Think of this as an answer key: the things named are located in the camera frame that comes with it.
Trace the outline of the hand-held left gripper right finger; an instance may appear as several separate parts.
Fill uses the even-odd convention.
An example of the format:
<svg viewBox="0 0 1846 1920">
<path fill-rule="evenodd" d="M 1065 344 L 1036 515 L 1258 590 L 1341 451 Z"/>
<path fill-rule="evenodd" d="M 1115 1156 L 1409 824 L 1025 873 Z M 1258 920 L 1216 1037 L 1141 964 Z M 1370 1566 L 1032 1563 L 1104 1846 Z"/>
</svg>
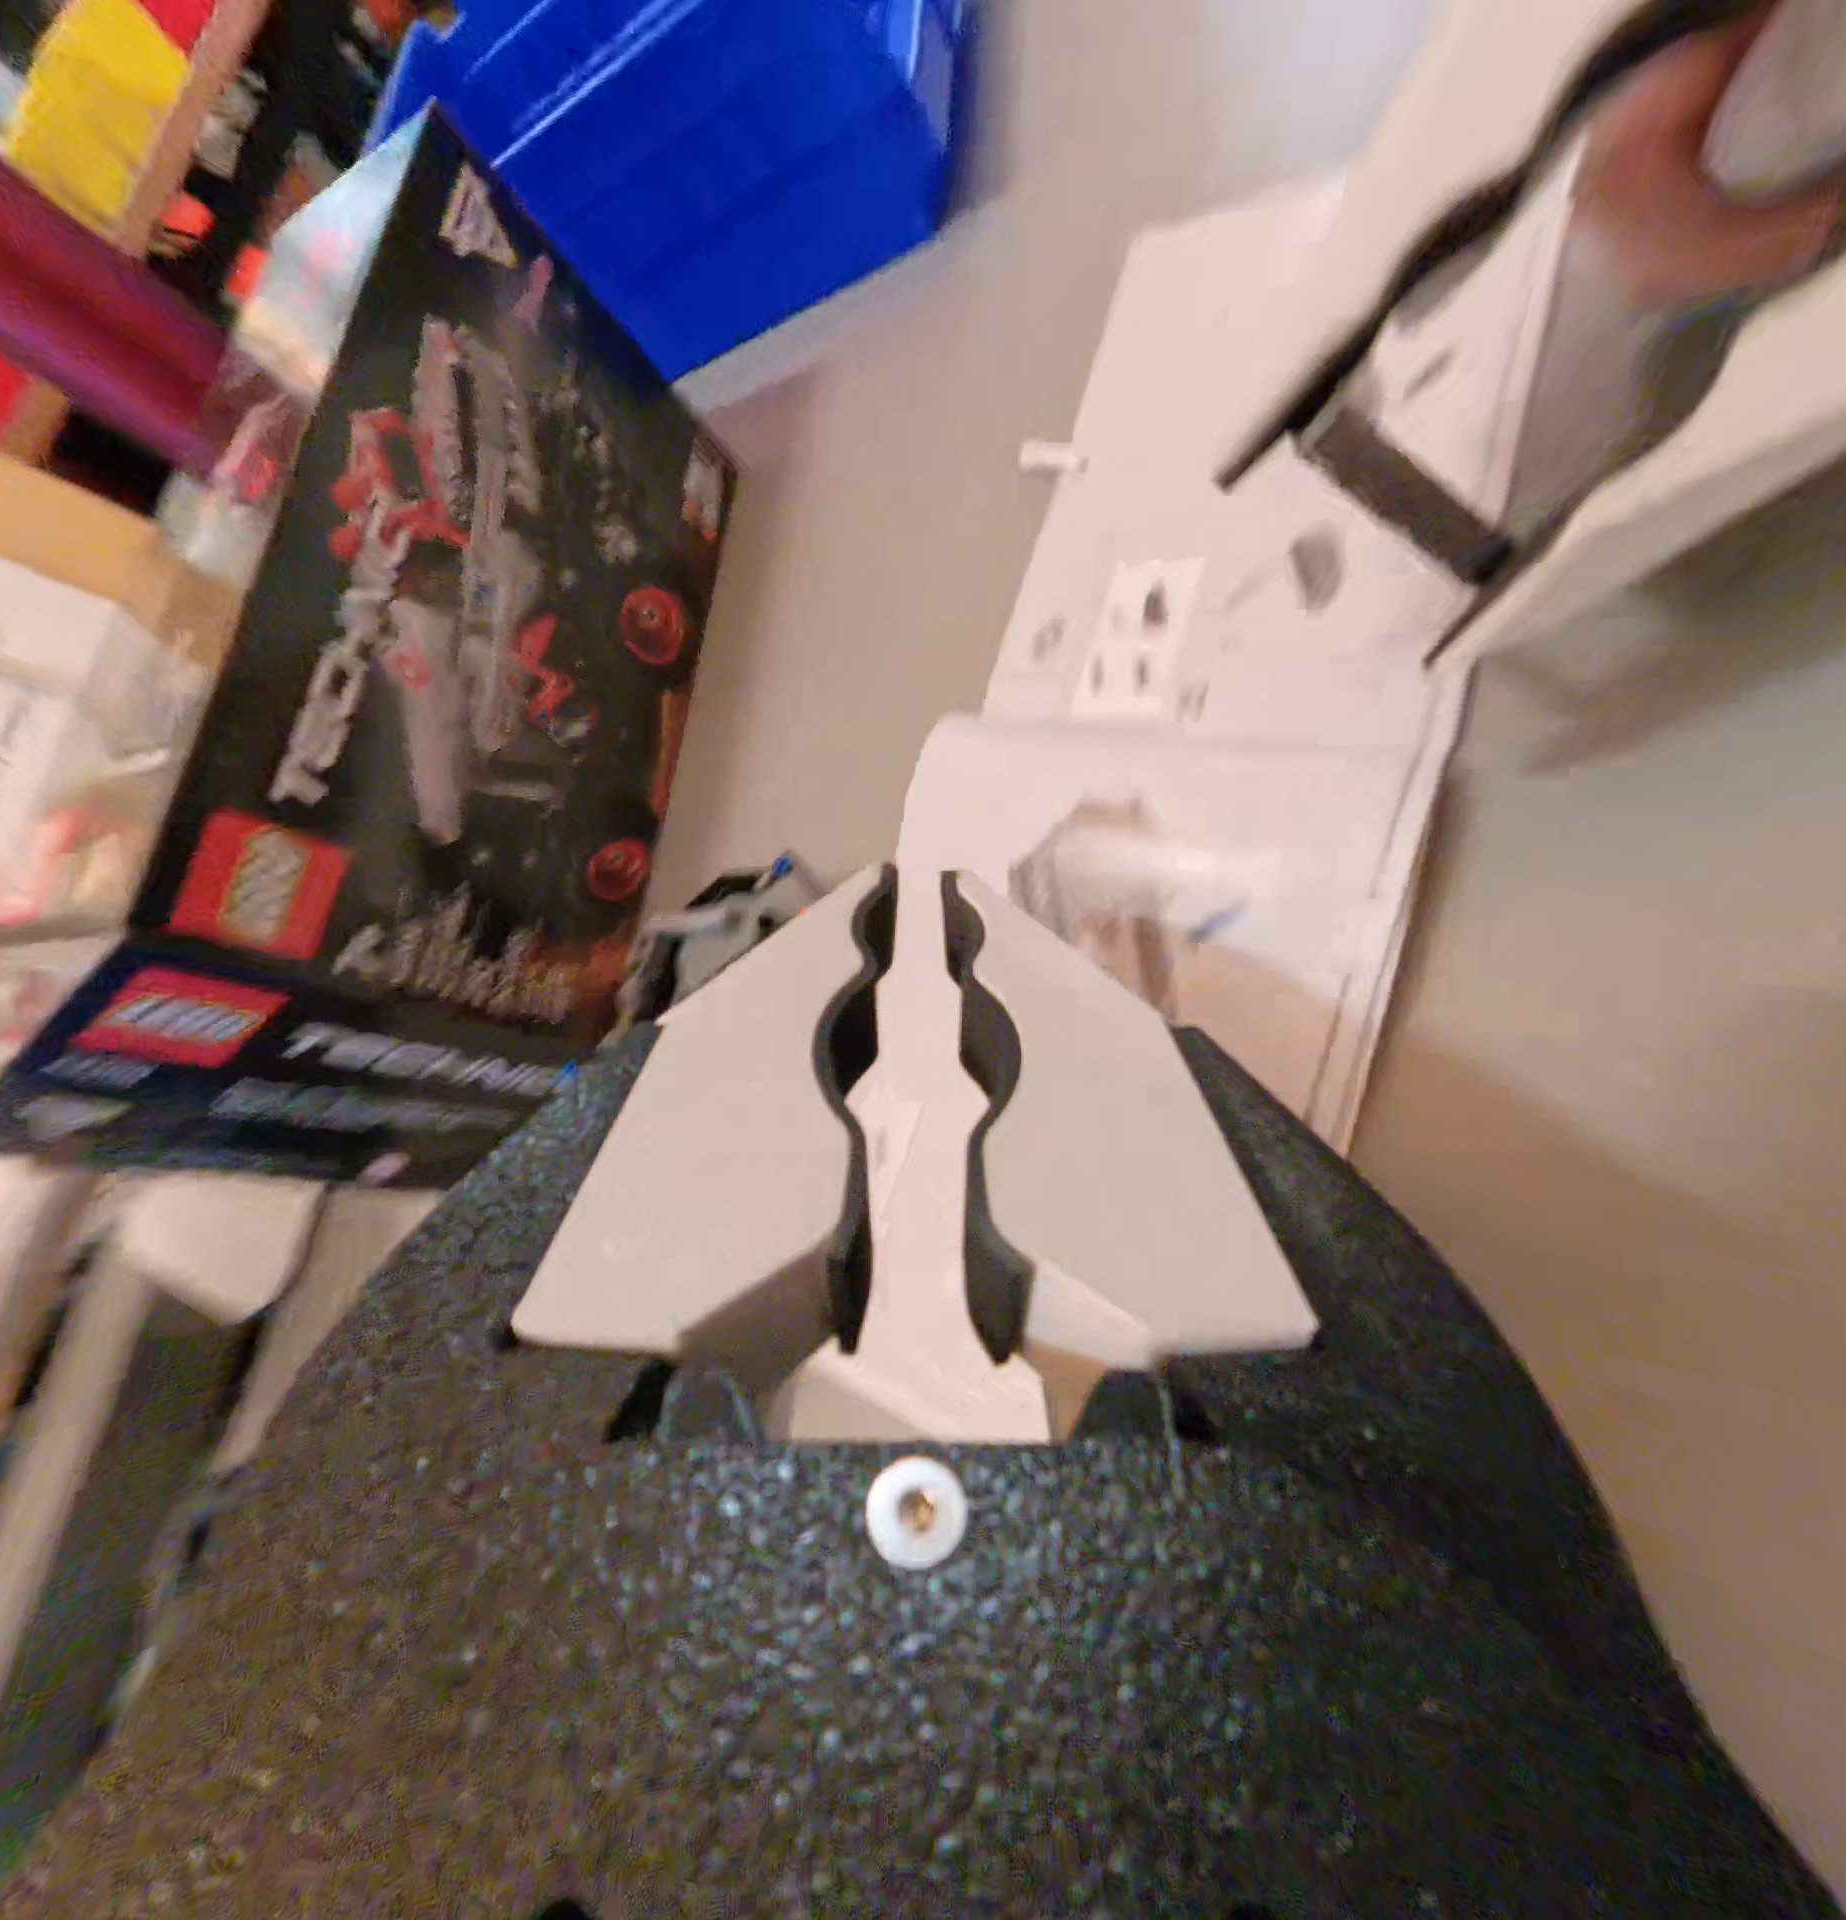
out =
<svg viewBox="0 0 1846 1920">
<path fill-rule="evenodd" d="M 969 1319 L 1054 1436 L 1110 1379 L 1295 1355 L 1320 1333 L 1177 1033 L 978 877 L 940 879 L 964 1148 Z"/>
</svg>

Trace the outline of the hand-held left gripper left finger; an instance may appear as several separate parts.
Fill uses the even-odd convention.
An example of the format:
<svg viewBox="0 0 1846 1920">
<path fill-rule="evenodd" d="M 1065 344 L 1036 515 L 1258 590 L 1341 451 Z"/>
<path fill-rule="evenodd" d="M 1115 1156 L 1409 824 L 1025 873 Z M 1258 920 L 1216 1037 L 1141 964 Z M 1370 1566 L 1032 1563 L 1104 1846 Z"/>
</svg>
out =
<svg viewBox="0 0 1846 1920">
<path fill-rule="evenodd" d="M 657 1024 L 512 1310 L 527 1349 L 722 1370 L 762 1403 L 858 1350 L 875 1237 L 849 1097 L 881 1054 L 895 909 L 895 868 L 864 868 Z"/>
</svg>

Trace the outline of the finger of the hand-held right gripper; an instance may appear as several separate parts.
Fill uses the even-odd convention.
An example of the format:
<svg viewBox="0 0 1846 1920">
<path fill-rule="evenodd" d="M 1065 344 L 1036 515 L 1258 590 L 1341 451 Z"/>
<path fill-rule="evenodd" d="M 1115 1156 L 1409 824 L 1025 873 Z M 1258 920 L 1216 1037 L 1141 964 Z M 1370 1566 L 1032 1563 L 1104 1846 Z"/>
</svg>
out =
<svg viewBox="0 0 1846 1920">
<path fill-rule="evenodd" d="M 1749 5 L 1439 5 L 1401 84 L 1343 181 L 1343 198 L 1265 301 L 1261 370 L 1238 439 L 1214 469 L 1233 489 L 1283 434 L 1308 424 L 1376 327 L 1446 253 L 1475 242 L 1522 193 L 1570 119 L 1689 32 Z"/>
<path fill-rule="evenodd" d="M 1464 757 L 1515 690 L 1548 700 L 1542 767 L 1598 758 L 1665 724 L 1658 695 L 1544 678 L 1542 646 L 1644 597 L 1846 457 L 1846 179 L 1816 265 L 1757 292 L 1669 309 L 1624 299 L 1583 228 L 1589 143 L 1564 143 L 1501 228 L 1439 281 L 1421 336 L 1453 336 L 1421 467 L 1512 541 L 1439 640 L 1473 668 Z"/>
</svg>

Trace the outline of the black curved toy piece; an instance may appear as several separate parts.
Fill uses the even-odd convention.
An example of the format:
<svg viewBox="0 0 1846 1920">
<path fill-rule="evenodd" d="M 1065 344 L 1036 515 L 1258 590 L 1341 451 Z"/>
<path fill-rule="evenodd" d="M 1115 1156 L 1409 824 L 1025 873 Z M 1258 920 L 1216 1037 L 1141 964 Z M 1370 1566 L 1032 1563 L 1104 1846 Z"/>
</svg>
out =
<svg viewBox="0 0 1846 1920">
<path fill-rule="evenodd" d="M 1365 515 L 1454 582 L 1491 589 L 1510 567 L 1512 541 L 1357 407 L 1337 403 L 1320 412 L 1296 434 L 1295 449 Z"/>
</svg>

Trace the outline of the grey desk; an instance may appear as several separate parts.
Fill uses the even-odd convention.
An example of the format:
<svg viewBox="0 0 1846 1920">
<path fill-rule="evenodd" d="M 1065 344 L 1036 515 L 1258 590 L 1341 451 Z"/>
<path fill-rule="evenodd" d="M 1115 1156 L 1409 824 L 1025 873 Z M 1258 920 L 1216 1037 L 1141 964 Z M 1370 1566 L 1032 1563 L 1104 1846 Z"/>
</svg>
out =
<svg viewBox="0 0 1846 1920">
<path fill-rule="evenodd" d="M 975 5 L 943 239 L 685 385 L 742 479 L 650 905 L 887 857 L 1131 239 L 1360 147 L 1428 5 Z M 1486 661 L 1353 1161 L 1518 1346 L 1846 1908 L 1846 461 Z"/>
</svg>

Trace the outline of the person's right hand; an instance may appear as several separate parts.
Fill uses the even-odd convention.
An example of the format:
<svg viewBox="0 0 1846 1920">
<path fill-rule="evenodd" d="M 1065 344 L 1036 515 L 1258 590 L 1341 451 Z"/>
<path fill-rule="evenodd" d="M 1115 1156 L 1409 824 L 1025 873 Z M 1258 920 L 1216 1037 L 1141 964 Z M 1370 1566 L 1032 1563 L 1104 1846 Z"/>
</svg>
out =
<svg viewBox="0 0 1846 1920">
<path fill-rule="evenodd" d="M 1765 290 L 1809 275 L 1845 204 L 1821 184 L 1769 204 L 1725 198 L 1705 166 L 1711 120 L 1774 7 L 1678 36 L 1641 63 L 1586 122 L 1579 221 L 1643 311 Z"/>
</svg>

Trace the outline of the grey toy chassis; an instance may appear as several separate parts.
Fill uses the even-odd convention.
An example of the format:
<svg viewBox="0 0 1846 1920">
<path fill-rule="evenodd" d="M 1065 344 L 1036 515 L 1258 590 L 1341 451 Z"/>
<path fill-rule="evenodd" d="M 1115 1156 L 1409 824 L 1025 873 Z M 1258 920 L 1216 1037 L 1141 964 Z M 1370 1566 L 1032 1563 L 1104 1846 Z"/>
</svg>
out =
<svg viewBox="0 0 1846 1920">
<path fill-rule="evenodd" d="M 619 1038 L 661 1021 L 816 905 L 828 887 L 794 855 L 724 873 L 683 909 L 645 922 L 616 995 Z"/>
</svg>

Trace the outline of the toy building instruction booklet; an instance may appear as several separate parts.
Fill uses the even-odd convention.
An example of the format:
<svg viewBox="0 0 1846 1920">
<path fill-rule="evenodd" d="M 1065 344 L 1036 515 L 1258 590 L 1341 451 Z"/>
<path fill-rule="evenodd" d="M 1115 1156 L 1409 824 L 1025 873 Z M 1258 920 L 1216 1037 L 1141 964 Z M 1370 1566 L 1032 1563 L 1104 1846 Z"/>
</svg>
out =
<svg viewBox="0 0 1846 1920">
<path fill-rule="evenodd" d="M 1434 581 L 1274 451 L 1225 491 L 1261 311 L 1322 173 L 1141 231 L 977 715 L 931 733 L 897 863 L 962 870 L 1350 1153 L 1464 713 L 1410 623 Z"/>
</svg>

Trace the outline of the black toy set box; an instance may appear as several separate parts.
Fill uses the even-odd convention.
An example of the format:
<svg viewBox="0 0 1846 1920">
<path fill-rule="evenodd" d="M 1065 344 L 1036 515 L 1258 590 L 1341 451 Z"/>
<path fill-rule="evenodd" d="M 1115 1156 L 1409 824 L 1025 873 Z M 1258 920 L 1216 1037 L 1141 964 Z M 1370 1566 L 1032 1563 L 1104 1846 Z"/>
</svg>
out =
<svg viewBox="0 0 1846 1920">
<path fill-rule="evenodd" d="M 443 108 L 293 219 L 157 525 L 238 629 L 0 1156 L 447 1189 L 610 1031 L 737 472 Z"/>
</svg>

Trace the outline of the blue plastic bin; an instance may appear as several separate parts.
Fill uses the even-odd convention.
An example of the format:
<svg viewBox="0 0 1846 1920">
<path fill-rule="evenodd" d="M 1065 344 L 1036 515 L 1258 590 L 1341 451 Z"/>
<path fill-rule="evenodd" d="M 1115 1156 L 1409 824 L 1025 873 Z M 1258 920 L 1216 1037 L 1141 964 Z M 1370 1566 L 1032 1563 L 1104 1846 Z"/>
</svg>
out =
<svg viewBox="0 0 1846 1920">
<path fill-rule="evenodd" d="M 929 247 L 962 3 L 493 3 L 412 26 L 369 144 L 436 107 L 671 380 Z"/>
</svg>

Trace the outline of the printed instruction sheet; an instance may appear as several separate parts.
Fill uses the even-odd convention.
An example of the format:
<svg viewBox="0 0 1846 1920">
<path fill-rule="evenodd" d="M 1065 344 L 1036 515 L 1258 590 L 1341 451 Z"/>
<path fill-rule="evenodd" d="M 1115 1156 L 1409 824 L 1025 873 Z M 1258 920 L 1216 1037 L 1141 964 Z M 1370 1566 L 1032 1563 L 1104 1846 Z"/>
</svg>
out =
<svg viewBox="0 0 1846 1920">
<path fill-rule="evenodd" d="M 221 637 L 0 557 L 0 929 L 121 924 L 216 684 Z"/>
</svg>

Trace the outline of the maroon tumbler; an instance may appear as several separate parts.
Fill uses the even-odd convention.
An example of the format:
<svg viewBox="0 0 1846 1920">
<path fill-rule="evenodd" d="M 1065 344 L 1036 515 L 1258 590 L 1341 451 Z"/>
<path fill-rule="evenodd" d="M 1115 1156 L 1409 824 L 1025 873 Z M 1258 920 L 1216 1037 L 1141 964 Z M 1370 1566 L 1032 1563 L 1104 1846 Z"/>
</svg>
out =
<svg viewBox="0 0 1846 1920">
<path fill-rule="evenodd" d="M 208 472 L 208 418 L 226 336 L 143 259 L 42 197 L 0 159 L 0 355 L 73 411 Z"/>
</svg>

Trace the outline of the yellow plastic bin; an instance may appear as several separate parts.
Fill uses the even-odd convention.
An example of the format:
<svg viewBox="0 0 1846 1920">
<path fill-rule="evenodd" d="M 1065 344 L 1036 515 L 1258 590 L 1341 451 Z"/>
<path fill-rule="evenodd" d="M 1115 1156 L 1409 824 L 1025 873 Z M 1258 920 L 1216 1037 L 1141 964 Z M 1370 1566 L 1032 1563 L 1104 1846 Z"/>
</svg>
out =
<svg viewBox="0 0 1846 1920">
<path fill-rule="evenodd" d="M 62 5 L 26 69 L 4 159 L 46 202 L 115 236 L 189 72 L 145 5 Z"/>
</svg>

